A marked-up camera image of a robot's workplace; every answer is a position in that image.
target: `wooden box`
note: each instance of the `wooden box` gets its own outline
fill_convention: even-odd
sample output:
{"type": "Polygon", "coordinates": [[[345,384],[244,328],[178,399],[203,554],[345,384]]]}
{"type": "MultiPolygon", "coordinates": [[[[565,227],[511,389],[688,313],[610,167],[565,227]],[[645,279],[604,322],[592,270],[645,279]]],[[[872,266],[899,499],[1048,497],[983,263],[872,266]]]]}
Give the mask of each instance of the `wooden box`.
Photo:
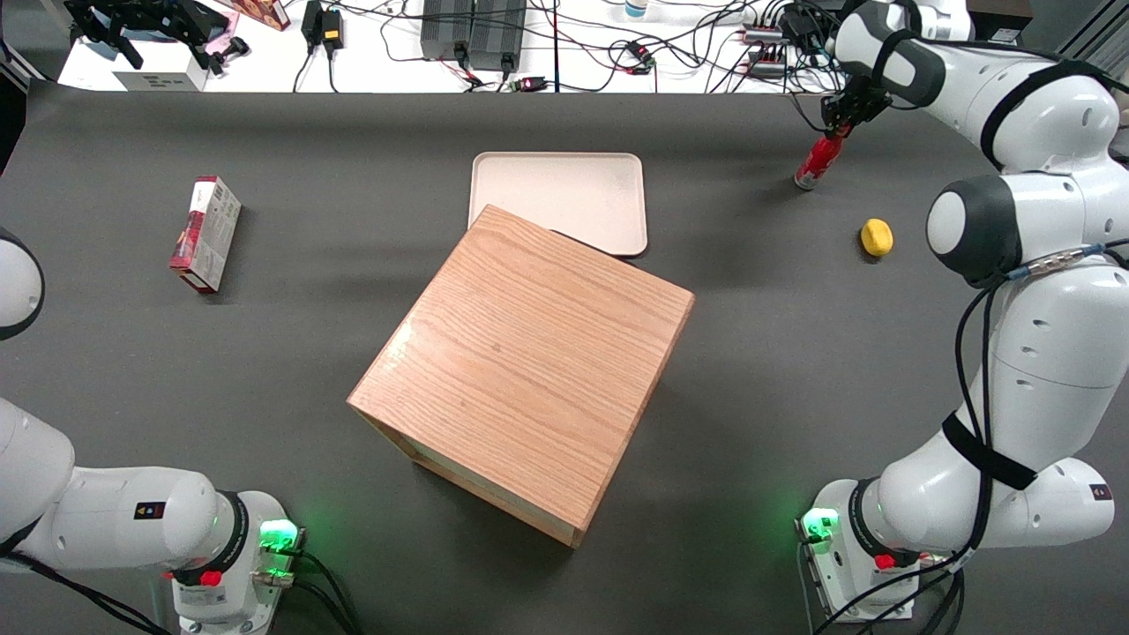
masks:
{"type": "Polygon", "coordinates": [[[413,461],[576,548],[693,299],[488,207],[348,402],[413,461]]]}

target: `green led light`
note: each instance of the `green led light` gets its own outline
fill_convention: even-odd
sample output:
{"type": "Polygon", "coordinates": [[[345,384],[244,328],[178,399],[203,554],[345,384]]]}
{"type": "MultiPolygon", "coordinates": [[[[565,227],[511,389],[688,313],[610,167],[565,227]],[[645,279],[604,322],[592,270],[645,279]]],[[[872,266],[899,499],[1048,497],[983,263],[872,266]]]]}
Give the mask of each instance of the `green led light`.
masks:
{"type": "Polygon", "coordinates": [[[822,542],[831,538],[831,532],[839,524],[839,512],[815,507],[804,514],[804,529],[812,542],[822,542]]]}
{"type": "Polygon", "coordinates": [[[298,543],[298,525],[282,519],[259,527],[259,545],[268,549],[292,549],[298,543]]]}

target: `gray table mat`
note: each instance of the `gray table mat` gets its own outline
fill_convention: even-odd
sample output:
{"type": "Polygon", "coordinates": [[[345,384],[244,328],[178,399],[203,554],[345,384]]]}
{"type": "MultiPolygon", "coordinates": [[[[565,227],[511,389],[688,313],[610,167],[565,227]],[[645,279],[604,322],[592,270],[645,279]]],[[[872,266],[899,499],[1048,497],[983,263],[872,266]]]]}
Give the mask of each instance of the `gray table mat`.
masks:
{"type": "MultiPolygon", "coordinates": [[[[803,633],[791,517],[828,481],[916,449],[957,405],[952,340],[972,292],[929,253],[925,218],[946,183],[990,172],[927,115],[887,112],[804,194],[790,176],[814,139],[779,96],[37,85],[0,224],[35,250],[47,292],[35,327],[0,346],[0,394],[64,432],[80,466],[270,492],[370,633],[803,633]],[[344,403],[465,229],[487,150],[637,154],[650,247],[636,262],[698,294],[575,554],[414,468],[344,403]],[[248,209],[215,297],[166,269],[201,174],[248,209]],[[870,216],[895,235],[878,264],[855,241],[870,216]]],[[[1127,412],[1121,392],[1079,454],[1114,493],[1129,490],[1127,412]]],[[[1123,632],[1127,540],[1118,519],[1079,545],[982,551],[962,633],[1123,632]]],[[[75,577],[150,604],[151,574],[75,577]]],[[[15,575],[0,576],[0,623],[126,630],[15,575]]],[[[274,633],[332,628],[290,593],[274,633]]]]}

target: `gray power box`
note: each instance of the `gray power box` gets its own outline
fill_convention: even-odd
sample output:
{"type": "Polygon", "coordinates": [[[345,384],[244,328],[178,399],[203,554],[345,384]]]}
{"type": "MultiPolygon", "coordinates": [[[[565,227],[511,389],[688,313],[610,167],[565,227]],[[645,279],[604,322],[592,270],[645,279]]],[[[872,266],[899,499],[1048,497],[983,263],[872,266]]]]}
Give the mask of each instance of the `gray power box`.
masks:
{"type": "Polygon", "coordinates": [[[423,0],[420,49],[432,60],[456,61],[471,43],[474,0],[423,0]]]}
{"type": "Polygon", "coordinates": [[[471,68],[517,70],[525,35],[525,0],[479,0],[471,28],[471,68]]]}

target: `plastic tray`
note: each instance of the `plastic tray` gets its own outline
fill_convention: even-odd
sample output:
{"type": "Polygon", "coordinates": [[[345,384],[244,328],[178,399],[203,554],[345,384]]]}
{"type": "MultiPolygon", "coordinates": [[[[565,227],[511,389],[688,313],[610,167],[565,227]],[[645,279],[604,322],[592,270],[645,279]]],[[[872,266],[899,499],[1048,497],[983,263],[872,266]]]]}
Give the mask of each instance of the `plastic tray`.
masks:
{"type": "Polygon", "coordinates": [[[642,163],[627,153],[483,153],[466,226],[493,205],[612,255],[647,249],[642,163]]]}

